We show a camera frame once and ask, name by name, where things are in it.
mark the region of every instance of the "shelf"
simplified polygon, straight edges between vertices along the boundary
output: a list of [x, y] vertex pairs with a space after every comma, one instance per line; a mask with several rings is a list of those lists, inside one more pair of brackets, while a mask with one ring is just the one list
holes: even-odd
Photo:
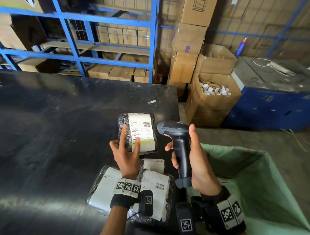
[[[56, 12], [53, 13], [38, 13], [35, 11], [17, 9], [17, 8], [8, 8], [8, 7], [0, 7], [0, 13], [9, 13], [9, 14], [19, 14], [19, 15], [28, 15], [28, 16], [41, 16], [41, 17], [51, 17], [58, 18], [62, 24], [65, 35], [67, 37], [66, 40], [62, 41], [52, 41], [46, 42], [42, 44], [44, 50], [41, 50], [40, 45], [36, 45], [38, 52], [35, 51], [24, 51], [24, 50], [16, 50], [4, 48], [0, 44], [0, 53], [3, 58], [7, 61], [7, 63], [14, 70], [20, 70], [18, 65], [14, 60], [11, 59], [10, 55], [21, 56], [22, 58], [26, 57], [38, 57], [38, 58], [47, 58], [47, 59], [57, 59], [57, 60], [67, 60], [74, 61], [79, 68], [81, 75], [86, 77], [88, 74], [85, 71], [85, 67], [83, 63], [97, 63], [97, 64], [108, 64], [108, 65], [117, 65], [117, 66], [127, 66], [127, 67], [135, 67], [142, 69], [149, 69], [149, 71], [153, 71], [153, 63], [154, 63], [154, 55], [156, 50], [156, 39], [157, 39], [157, 28], [158, 28], [158, 12], [159, 12], [159, 0], [151, 1], [151, 11], [141, 11], [137, 9], [120, 9], [119, 7], [109, 7], [109, 6], [98, 6], [98, 5], [90, 5], [90, 10], [96, 11], [106, 11], [111, 12], [111, 16], [96, 16], [89, 14], [80, 14], [80, 13], [71, 13], [71, 12], [62, 12], [58, 3], [58, 0], [52, 0], [56, 9]], [[147, 20], [133, 20], [133, 19], [124, 19], [119, 18], [123, 14], [135, 14], [138, 18], [148, 19]], [[84, 22], [84, 26], [87, 33], [87, 38], [89, 41], [75, 41], [71, 29], [69, 27], [68, 20], [81, 20]], [[101, 23], [109, 23], [109, 24], [121, 24], [121, 25], [129, 25], [135, 27], [145, 27], [150, 28], [150, 47], [133, 47], [126, 45], [100, 45], [102, 43], [97, 43], [94, 40], [93, 30], [91, 28], [90, 22], [101, 22]], [[55, 48], [62, 47], [68, 48], [72, 50], [73, 55], [61, 55], [55, 54]], [[90, 50], [92, 51], [92, 57], [85, 57], [82, 54]], [[118, 53], [114, 60], [101, 59], [98, 58], [98, 51], [100, 52], [114, 52]], [[127, 62], [127, 61], [119, 61], [122, 54], [132, 54], [132, 55], [144, 55], [149, 56], [149, 63], [137, 63], [137, 62]], [[149, 73], [149, 83], [152, 82], [153, 73]]]

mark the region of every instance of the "plastic-wrapped package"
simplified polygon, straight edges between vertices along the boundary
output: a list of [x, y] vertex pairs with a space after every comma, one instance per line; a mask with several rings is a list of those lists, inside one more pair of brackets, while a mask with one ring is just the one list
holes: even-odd
[[114, 188], [120, 178], [122, 178], [122, 174], [119, 169], [108, 165], [104, 166], [90, 190], [87, 203], [108, 215], [111, 211], [110, 203], [114, 195]]
[[143, 216], [139, 213], [139, 205], [135, 204], [128, 211], [131, 222], [148, 225], [167, 226], [173, 206], [173, 193], [175, 179], [171, 175], [159, 174], [154, 171], [140, 171], [138, 179], [141, 182], [141, 191], [151, 190], [153, 192], [153, 215]]
[[147, 169], [150, 171], [155, 171], [159, 174], [163, 174], [165, 166], [166, 161], [163, 159], [144, 158], [142, 159], [140, 170]]
[[123, 125], [126, 125], [126, 149], [133, 152], [135, 140], [140, 137], [140, 155], [156, 153], [158, 150], [156, 130], [154, 125], [155, 116], [153, 113], [123, 113], [118, 117], [119, 133], [121, 136]]

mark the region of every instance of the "power strip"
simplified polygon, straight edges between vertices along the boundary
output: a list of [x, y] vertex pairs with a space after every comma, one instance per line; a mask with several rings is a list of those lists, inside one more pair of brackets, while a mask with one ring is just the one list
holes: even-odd
[[280, 71], [282, 73], [292, 74], [292, 71], [282, 67], [281, 65], [279, 65], [279, 64], [277, 64], [275, 62], [270, 62], [270, 63], [267, 64], [267, 66], [268, 67], [272, 67], [272, 68], [274, 68], [274, 69], [276, 69], [276, 70], [278, 70], [278, 71]]

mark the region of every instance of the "blue metal shelf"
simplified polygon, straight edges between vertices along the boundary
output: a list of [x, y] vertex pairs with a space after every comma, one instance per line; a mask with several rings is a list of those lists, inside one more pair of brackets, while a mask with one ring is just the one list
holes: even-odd
[[[60, 19], [61, 25], [67, 37], [66, 41], [70, 44], [73, 55], [54, 54], [53, 48], [48, 48], [46, 50], [40, 50], [40, 47], [38, 45], [36, 46], [38, 52], [8, 49], [8, 48], [4, 48], [2, 44], [0, 43], [0, 53], [2, 54], [3, 58], [7, 61], [7, 63], [11, 66], [13, 70], [20, 70], [20, 68], [18, 67], [17, 63], [10, 57], [10, 55], [17, 55], [22, 58], [31, 56], [31, 57], [39, 57], [39, 58], [47, 58], [47, 59], [74, 61], [76, 62], [77, 67], [79, 68], [81, 75], [83, 77], [87, 76], [83, 63], [108, 64], [108, 65], [118, 65], [118, 66], [149, 69], [150, 73], [149, 73], [148, 82], [152, 83], [154, 56], [155, 56], [155, 51], [156, 51], [156, 46], [157, 46], [156, 39], [157, 39], [157, 29], [158, 29], [159, 0], [151, 1], [151, 11], [150, 11], [151, 20], [150, 21], [119, 18], [124, 13], [129, 13], [129, 14], [136, 14], [136, 13], [118, 11], [118, 10], [109, 9], [109, 8], [94, 7], [94, 6], [91, 6], [90, 10], [115, 12], [115, 14], [113, 14], [113, 16], [110, 17], [110, 16], [96, 16], [96, 15], [90, 15], [90, 14], [62, 12], [60, 9], [58, 0], [53, 0], [53, 3], [56, 9], [56, 12], [54, 13], [42, 14], [42, 13], [38, 13], [35, 11], [28, 11], [28, 10], [8, 8], [8, 7], [0, 7], [0, 13], [19, 14], [19, 15], [28, 15], [28, 16], [41, 16], [41, 17], [51, 17], [51, 18]], [[87, 38], [89, 41], [89, 42], [84, 41], [83, 43], [93, 43], [96, 45], [109, 45], [109, 44], [95, 42], [90, 22], [122, 24], [122, 25], [130, 25], [130, 26], [135, 26], [135, 27], [150, 28], [150, 31], [151, 31], [150, 48], [148, 49], [145, 47], [133, 47], [133, 48], [140, 48], [140, 49], [148, 50], [149, 51], [149, 63], [144, 64], [144, 63], [137, 63], [137, 62], [119, 61], [119, 59], [121, 58], [121, 53], [119, 53], [114, 60], [98, 58], [97, 51], [92, 51], [93, 57], [82, 56], [83, 52], [80, 53], [76, 46], [76, 43], [81, 42], [81, 41], [74, 40], [72, 33], [71, 33], [71, 29], [69, 27], [69, 22], [68, 22], [69, 20], [83, 21], [86, 34], [87, 34]]]

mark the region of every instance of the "left hand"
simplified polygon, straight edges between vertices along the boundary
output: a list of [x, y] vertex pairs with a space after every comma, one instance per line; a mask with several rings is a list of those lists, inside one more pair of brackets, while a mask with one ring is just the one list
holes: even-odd
[[140, 167], [140, 138], [135, 140], [135, 149], [134, 151], [128, 152], [125, 148], [126, 145], [126, 125], [123, 125], [122, 133], [120, 140], [110, 141], [110, 147], [113, 151], [114, 159], [121, 170], [122, 177], [126, 179], [135, 180], [139, 167]]

